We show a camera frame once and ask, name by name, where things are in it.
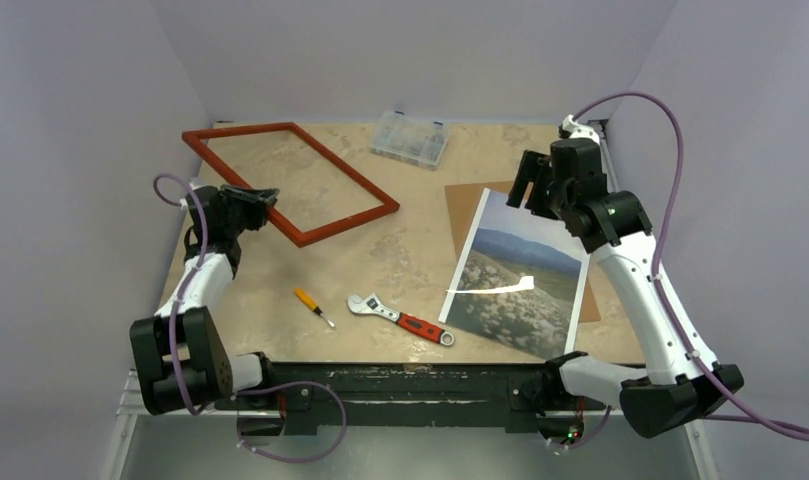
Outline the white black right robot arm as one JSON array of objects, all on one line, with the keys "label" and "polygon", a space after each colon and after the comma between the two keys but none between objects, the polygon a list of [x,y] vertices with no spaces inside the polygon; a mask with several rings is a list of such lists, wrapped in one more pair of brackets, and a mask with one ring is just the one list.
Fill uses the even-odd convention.
[{"label": "white black right robot arm", "polygon": [[652,266],[657,241],[640,200],[611,192],[601,151],[590,139],[552,143],[547,154],[527,150],[508,195],[510,207],[563,222],[610,280],[644,355],[632,368],[571,352],[546,362],[533,407],[564,407],[587,397],[621,410],[633,430],[653,438],[715,412],[744,379],[738,366],[722,364],[687,316],[672,320],[680,305],[662,268]]}]

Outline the landscape photo with flowers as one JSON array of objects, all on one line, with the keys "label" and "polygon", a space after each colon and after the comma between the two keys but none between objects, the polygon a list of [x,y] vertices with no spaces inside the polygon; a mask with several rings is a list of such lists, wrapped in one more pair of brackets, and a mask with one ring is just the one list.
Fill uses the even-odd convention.
[{"label": "landscape photo with flowers", "polygon": [[483,189],[439,320],[544,360],[572,351],[589,255],[562,222]]}]

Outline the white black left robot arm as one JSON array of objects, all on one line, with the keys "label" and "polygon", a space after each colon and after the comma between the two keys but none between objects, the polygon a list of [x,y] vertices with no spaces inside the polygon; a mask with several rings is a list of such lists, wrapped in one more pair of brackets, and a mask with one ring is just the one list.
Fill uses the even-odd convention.
[{"label": "white black left robot arm", "polygon": [[278,382],[266,374],[261,353],[231,356],[211,309],[235,279],[239,236],[268,221],[278,189],[231,185],[190,188],[178,206],[192,225],[183,238],[183,274],[169,299],[129,330],[142,401],[152,415],[199,408],[240,397],[264,409],[277,399]]}]

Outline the red wooden photo frame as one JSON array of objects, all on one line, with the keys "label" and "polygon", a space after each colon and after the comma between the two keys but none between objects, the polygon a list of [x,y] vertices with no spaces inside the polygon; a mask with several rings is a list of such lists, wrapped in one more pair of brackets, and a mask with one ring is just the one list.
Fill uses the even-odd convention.
[{"label": "red wooden photo frame", "polygon": [[282,188],[269,222],[305,247],[396,213],[400,204],[293,122],[189,130],[184,143],[225,183]]}]

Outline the brown fibreboard backing board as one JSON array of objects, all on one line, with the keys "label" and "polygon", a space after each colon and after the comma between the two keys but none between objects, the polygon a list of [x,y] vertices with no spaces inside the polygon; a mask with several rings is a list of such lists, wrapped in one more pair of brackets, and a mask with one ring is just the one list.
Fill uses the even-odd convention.
[{"label": "brown fibreboard backing board", "polygon": [[[454,184],[445,186],[445,196],[448,208],[449,223],[455,257],[460,258],[463,246],[468,235],[471,222],[474,219],[481,194],[484,189],[508,193],[513,182],[482,182],[469,184]],[[602,320],[599,306],[589,280],[586,281],[580,310],[580,323],[592,323]]]}]

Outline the yellow handled screwdriver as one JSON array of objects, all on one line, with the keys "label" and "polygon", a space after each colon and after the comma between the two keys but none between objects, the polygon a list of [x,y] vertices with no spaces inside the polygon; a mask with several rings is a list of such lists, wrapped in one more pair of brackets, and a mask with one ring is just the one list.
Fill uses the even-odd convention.
[{"label": "yellow handled screwdriver", "polygon": [[293,289],[293,293],[305,307],[312,311],[316,316],[322,318],[330,328],[335,327],[335,323],[324,313],[318,303],[313,300],[305,290],[296,287]]}]

